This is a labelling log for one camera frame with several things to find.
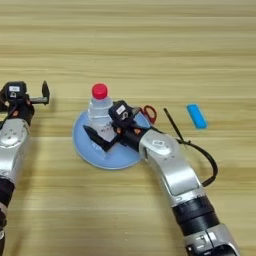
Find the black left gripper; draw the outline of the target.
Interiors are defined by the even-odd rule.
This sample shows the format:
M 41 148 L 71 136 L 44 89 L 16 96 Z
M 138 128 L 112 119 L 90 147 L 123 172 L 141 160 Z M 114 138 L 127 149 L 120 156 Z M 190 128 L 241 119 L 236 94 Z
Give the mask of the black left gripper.
M 49 103 L 50 90 L 46 81 L 44 81 L 42 84 L 43 97 L 37 97 L 37 98 L 27 97 L 24 100 L 20 100 L 18 102 L 14 102 L 14 103 L 9 102 L 9 105 L 6 105 L 6 96 L 5 96 L 4 87 L 0 90 L 0 112 L 7 113 L 7 116 L 5 117 L 3 122 L 10 119 L 22 119 L 28 125 L 31 125 L 31 120 L 35 113 L 34 106 L 36 104 L 47 105 Z

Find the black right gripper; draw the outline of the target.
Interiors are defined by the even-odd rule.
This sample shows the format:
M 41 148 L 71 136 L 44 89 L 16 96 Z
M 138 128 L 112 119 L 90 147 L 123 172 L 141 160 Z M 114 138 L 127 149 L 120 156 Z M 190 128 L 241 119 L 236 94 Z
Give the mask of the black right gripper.
M 84 125 L 83 128 L 88 137 L 105 152 L 109 151 L 118 141 L 138 152 L 139 143 L 148 131 L 146 127 L 138 125 L 135 121 L 135 116 L 139 112 L 139 108 L 128 106 L 112 107 L 112 126 L 117 135 L 111 141 L 103 139 L 93 128 L 87 125 Z

